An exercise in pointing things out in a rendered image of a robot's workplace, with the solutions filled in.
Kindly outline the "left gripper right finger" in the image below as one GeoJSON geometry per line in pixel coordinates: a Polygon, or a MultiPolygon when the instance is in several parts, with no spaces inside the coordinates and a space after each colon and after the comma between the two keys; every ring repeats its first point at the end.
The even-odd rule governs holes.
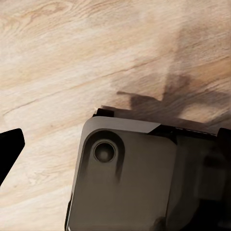
{"type": "Polygon", "coordinates": [[[231,167],[231,130],[225,128],[219,129],[216,146],[231,167]]]}

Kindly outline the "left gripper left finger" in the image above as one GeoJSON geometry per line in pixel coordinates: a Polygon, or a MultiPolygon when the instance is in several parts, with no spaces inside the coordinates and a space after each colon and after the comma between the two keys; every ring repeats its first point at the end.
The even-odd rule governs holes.
{"type": "Polygon", "coordinates": [[[0,133],[0,185],[24,147],[25,139],[20,128],[0,133]]]}

